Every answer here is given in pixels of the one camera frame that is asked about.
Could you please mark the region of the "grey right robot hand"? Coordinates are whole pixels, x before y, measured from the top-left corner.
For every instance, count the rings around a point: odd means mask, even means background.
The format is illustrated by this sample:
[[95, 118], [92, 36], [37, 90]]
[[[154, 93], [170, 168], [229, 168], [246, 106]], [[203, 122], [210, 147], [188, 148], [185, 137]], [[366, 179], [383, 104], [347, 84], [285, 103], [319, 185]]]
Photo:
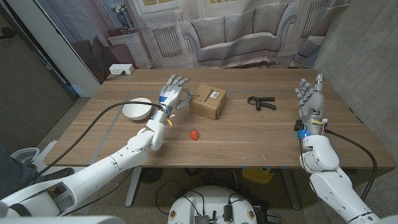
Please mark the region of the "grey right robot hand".
[[321, 135], [322, 121], [324, 118], [323, 104], [323, 75], [316, 76], [315, 84], [311, 85], [305, 78], [300, 81], [295, 94], [299, 103], [299, 118], [304, 124], [307, 135]]

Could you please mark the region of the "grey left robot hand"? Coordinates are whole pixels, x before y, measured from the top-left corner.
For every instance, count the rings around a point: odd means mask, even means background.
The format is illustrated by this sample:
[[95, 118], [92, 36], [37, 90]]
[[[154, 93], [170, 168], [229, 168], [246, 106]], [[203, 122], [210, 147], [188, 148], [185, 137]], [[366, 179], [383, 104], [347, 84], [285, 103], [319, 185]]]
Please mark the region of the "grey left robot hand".
[[177, 74], [168, 79], [159, 93], [159, 103], [163, 112], [169, 115], [173, 109], [181, 110], [188, 105], [192, 95], [183, 85], [189, 81], [189, 78], [179, 77]]

